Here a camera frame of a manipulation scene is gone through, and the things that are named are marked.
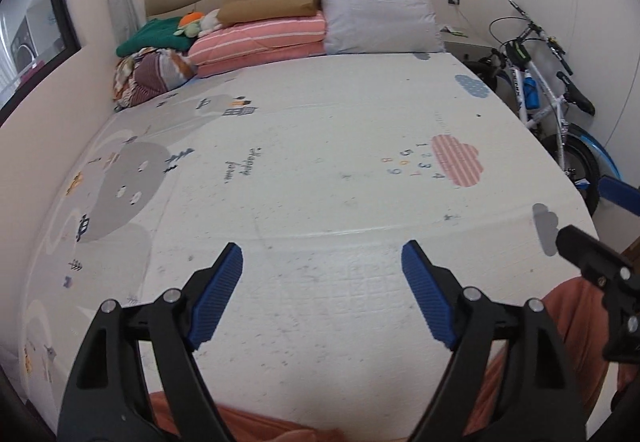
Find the orange fleece blanket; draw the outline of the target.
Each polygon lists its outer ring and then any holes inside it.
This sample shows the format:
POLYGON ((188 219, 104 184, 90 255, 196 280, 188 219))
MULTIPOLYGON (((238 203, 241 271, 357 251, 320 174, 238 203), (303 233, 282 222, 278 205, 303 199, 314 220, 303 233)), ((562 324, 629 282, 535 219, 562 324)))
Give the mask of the orange fleece blanket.
MULTIPOLYGON (((587 280, 575 277, 556 286, 542 299, 572 362, 587 418, 598 402, 608 373, 608 362, 602 355, 608 341, 608 313, 602 305, 602 295, 587 280)), ((496 356, 486 370, 482 390, 465 429, 466 436, 489 424, 500 384, 502 359, 502 354, 496 356)), ((622 391, 631 384, 638 370, 639 366, 620 364, 617 390, 622 391)), ((151 393, 150 402, 157 425, 180 438, 164 392, 151 393)), ((235 441, 349 441, 340 429, 320 430, 230 407, 217 407, 235 441)))

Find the white blue bicycle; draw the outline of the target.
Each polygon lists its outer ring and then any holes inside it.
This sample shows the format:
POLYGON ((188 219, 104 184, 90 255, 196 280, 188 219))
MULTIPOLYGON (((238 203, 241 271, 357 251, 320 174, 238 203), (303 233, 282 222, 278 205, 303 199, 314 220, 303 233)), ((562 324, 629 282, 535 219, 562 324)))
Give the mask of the white blue bicycle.
POLYGON ((594 214, 600 203, 598 183, 604 174, 622 178, 620 170, 604 146, 580 125, 567 119, 575 108, 588 117, 596 107, 573 82, 574 71, 565 60, 566 52, 556 38, 548 35, 529 14, 515 2, 514 20, 523 21, 524 29, 515 37, 499 41, 489 54, 477 61, 465 59, 463 64, 473 71, 491 90, 498 81, 508 82, 513 90, 515 113, 525 128, 538 139, 560 170, 582 195, 587 210, 594 214), (555 90, 529 53, 528 42, 541 42, 559 61, 555 72, 561 88, 555 90))

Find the white bedside table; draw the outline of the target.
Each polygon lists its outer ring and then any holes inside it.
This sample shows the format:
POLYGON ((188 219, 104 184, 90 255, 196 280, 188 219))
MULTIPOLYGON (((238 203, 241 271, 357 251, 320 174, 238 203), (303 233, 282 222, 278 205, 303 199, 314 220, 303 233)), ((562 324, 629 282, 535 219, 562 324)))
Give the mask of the white bedside table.
POLYGON ((463 62, 479 64, 487 58, 494 46, 473 30, 443 26, 440 29, 444 51, 463 62))

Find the patterned folded blanket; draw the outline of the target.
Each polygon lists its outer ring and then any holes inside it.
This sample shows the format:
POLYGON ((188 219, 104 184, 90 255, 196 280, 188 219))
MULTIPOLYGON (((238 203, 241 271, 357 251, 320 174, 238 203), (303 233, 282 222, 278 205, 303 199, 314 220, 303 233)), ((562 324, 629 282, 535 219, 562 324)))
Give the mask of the patterned folded blanket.
POLYGON ((114 74, 115 110, 134 107, 175 90, 196 75, 192 61, 172 48, 145 47, 122 58, 114 74))

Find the pink striped folded quilt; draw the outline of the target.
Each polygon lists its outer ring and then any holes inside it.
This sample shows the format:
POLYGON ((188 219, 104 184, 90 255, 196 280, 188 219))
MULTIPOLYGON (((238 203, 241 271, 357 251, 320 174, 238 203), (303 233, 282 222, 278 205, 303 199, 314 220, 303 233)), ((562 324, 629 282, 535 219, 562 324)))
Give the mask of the pink striped folded quilt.
POLYGON ((188 57, 199 78, 272 62, 321 56, 326 37, 322 12, 312 17, 235 24, 198 38, 188 57))

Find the green folded blanket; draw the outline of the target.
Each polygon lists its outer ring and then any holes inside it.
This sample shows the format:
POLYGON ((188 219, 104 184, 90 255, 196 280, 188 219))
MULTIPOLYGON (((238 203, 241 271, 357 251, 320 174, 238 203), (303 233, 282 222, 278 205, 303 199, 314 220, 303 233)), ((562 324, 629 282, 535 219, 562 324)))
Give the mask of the green folded blanket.
POLYGON ((150 19, 137 33, 116 48, 116 55, 124 58, 145 47, 171 48, 178 52, 187 52, 195 38, 189 38, 183 33, 175 35, 180 20, 180 17, 150 19))

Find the orange green plush toy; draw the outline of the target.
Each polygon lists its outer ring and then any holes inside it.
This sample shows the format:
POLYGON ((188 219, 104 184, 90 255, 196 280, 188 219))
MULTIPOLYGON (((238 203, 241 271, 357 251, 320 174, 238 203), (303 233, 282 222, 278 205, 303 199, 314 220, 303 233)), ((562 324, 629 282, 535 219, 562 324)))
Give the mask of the orange green plush toy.
POLYGON ((190 12, 183 16, 174 35, 183 35, 187 38, 203 38, 214 31, 222 28, 222 23, 218 20, 218 9, 214 9, 207 14, 204 12, 190 12))

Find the black framed window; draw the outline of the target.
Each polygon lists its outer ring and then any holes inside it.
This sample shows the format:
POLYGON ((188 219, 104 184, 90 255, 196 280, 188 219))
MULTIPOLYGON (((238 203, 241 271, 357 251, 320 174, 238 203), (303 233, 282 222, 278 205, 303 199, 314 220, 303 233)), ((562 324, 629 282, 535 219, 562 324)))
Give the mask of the black framed window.
POLYGON ((1 120, 79 50, 66 0, 1 0, 1 120))

